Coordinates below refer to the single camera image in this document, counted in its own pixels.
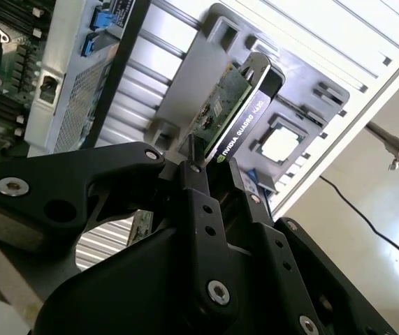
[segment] screw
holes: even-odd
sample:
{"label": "screw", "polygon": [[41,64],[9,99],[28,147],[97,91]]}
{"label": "screw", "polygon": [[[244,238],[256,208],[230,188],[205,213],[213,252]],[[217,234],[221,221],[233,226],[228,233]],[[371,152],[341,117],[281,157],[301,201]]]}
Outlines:
{"label": "screw", "polygon": [[258,198],[255,194],[251,194],[250,197],[256,204],[261,202],[260,198]]}
{"label": "screw", "polygon": [[207,285],[208,295],[218,305],[225,306],[230,302],[230,293],[220,281],[210,281]]}
{"label": "screw", "polygon": [[291,227],[292,230],[295,231],[295,230],[298,229],[297,226],[296,226],[296,224],[295,224],[294,222],[292,222],[292,221],[287,221],[287,223],[288,223],[288,226]]}
{"label": "screw", "polygon": [[147,156],[148,158],[151,158],[151,159],[158,159],[157,154],[156,154],[155,152],[151,151],[151,150],[147,150],[145,153],[146,153],[146,156]]}
{"label": "screw", "polygon": [[310,318],[302,315],[298,321],[300,322],[300,326],[302,326],[302,329],[305,331],[306,335],[319,335],[319,330]]}
{"label": "screw", "polygon": [[29,190],[29,185],[22,179],[7,177],[0,180],[0,193],[8,195],[9,197],[26,195]]}
{"label": "screw", "polygon": [[191,164],[191,165],[190,165],[190,168],[191,168],[194,172],[197,172],[197,173],[201,172],[201,169],[200,169],[199,167],[197,167],[196,165],[194,165],[194,164]]}

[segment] circuit board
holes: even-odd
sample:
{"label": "circuit board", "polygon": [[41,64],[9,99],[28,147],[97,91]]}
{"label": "circuit board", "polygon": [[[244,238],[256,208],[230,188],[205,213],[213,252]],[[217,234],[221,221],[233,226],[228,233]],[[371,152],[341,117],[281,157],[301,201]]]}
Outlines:
{"label": "circuit board", "polygon": [[55,0],[0,1],[0,125],[24,123],[34,99]]}
{"label": "circuit board", "polygon": [[44,42],[0,24],[1,94],[19,103],[32,102],[44,49]]}
{"label": "circuit board", "polygon": [[217,141],[252,90],[250,83],[230,64],[195,118],[190,133],[205,141],[205,152]]}

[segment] blue latch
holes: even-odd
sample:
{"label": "blue latch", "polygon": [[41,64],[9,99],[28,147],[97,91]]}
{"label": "blue latch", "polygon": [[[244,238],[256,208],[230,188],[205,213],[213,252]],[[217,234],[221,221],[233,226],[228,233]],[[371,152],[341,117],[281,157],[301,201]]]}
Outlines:
{"label": "blue latch", "polygon": [[94,16],[90,23],[90,29],[104,29],[108,28],[115,20],[116,15],[111,13],[109,9],[103,9],[101,6],[97,6],[94,11]]}

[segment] blue connector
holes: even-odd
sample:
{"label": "blue connector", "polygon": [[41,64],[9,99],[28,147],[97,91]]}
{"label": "blue connector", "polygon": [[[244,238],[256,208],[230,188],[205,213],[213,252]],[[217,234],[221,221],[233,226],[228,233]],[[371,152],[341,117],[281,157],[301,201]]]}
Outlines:
{"label": "blue connector", "polygon": [[95,51],[95,42],[99,38],[100,35],[97,33],[90,33],[86,37],[85,44],[82,47],[81,55],[84,57],[88,57]]}
{"label": "blue connector", "polygon": [[115,14],[112,14],[109,9],[98,6],[95,8],[94,16],[90,22],[90,29],[96,31],[97,29],[108,28],[114,20]]}

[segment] metal rail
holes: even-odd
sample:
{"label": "metal rail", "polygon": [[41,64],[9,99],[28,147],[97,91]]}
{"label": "metal rail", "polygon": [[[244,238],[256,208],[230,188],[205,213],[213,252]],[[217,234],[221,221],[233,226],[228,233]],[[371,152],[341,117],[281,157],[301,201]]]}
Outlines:
{"label": "metal rail", "polygon": [[369,122],[365,126],[372,135],[384,143],[386,150],[393,154],[394,159],[389,166],[389,170],[396,170],[399,168],[399,137],[390,134],[374,122]]}

